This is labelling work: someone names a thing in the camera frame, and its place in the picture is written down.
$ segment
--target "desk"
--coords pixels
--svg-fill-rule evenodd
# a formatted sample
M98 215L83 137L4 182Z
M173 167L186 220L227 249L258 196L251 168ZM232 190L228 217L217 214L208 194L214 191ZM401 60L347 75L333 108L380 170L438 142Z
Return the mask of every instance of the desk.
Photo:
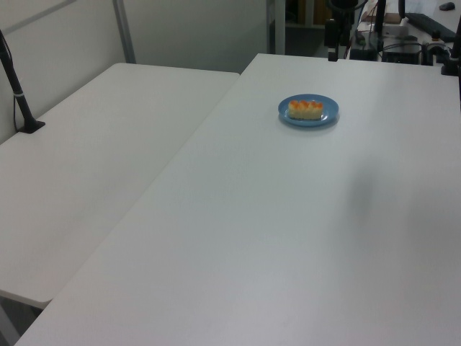
M460 177L456 78L258 55L18 346L458 345Z
M0 295L43 308L237 74L117 64L0 146Z

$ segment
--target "cable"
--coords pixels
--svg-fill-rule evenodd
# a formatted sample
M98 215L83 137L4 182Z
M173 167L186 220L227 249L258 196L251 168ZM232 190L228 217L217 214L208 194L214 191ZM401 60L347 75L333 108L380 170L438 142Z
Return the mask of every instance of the cable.
M1 40L2 40L2 41L4 42L4 44L5 44L6 50L8 50L9 60L12 61L12 65L13 65L13 56L12 56L12 52L11 52L10 49L9 49L8 42L5 40L5 37L4 37L3 35L1 36Z
M13 55L12 55L12 52L10 51L10 49L9 49L8 42L5 40L5 37L3 35L1 35L1 40L5 44L6 50L8 50L9 60L12 62L12 66L13 66L14 65L13 64ZM16 97L14 95L13 95L13 125L14 125L14 130L16 131L16 133L18 133L19 131L18 131L17 125L16 125Z
M376 10L376 7L377 7L377 3L375 5L375 7L373 7L373 9L370 11L371 13L371 20L370 20L370 32L368 34L368 40L370 41L370 35L372 33L372 28L373 28L373 16L375 15L375 10Z
M405 47L407 45L419 45L422 47L423 45L421 43L394 43L392 45L386 45L385 47L382 48L382 51L384 52L385 50L388 49L393 49L393 48L398 48L398 47Z
M16 133L18 133L17 125L16 125L16 97L13 95L13 124L14 124L14 130Z

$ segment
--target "black stand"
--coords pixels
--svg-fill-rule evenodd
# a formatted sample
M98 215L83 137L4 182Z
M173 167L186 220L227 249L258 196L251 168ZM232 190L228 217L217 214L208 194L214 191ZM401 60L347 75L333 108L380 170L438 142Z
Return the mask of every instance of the black stand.
M24 117L24 127L19 129L19 132L34 133L39 128L42 128L45 123L43 121L37 121L30 112L29 105L27 104L26 97L22 91L21 84L17 78L16 71L13 67L13 60L9 54L6 46L5 37L0 30L0 60L5 69L6 76L8 77L9 83L12 86L14 98L19 105L22 116Z
M458 22L458 28L456 30L455 41L453 42L452 53L449 59L444 62L442 66L442 74L445 76L458 76L460 64L460 48L461 48L461 17Z

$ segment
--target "computer mouse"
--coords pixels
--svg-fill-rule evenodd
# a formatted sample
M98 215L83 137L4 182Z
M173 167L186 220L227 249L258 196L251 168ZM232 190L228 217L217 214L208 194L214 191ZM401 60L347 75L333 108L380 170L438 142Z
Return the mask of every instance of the computer mouse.
M455 9L455 4L452 2L446 2L445 4L440 5L439 9L441 11L451 11L452 9Z

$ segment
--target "white partition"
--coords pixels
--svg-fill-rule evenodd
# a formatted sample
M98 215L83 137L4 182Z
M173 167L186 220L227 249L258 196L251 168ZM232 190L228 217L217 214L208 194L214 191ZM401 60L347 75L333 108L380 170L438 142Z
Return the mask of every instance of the white partition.
M5 38L35 117L112 64L125 61L112 0L74 1ZM12 118L12 89L0 68L0 143L14 134Z
M128 0L137 63L241 73L267 52L267 0Z

